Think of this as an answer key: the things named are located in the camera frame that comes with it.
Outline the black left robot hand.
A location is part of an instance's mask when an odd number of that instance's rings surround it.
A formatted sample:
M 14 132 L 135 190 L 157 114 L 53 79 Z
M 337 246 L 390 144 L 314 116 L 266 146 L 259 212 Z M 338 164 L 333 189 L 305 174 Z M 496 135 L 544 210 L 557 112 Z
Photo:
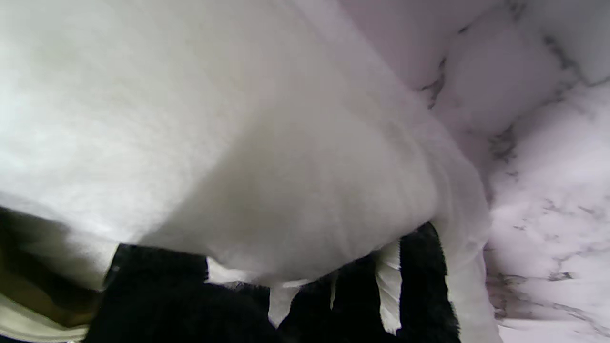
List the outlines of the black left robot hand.
M 387 332 L 375 271 L 379 253 L 298 289 L 278 326 L 271 292 L 208 282 L 204 257 L 124 245 L 85 343 L 459 343 L 447 267 L 433 224 L 399 240 L 398 319 Z

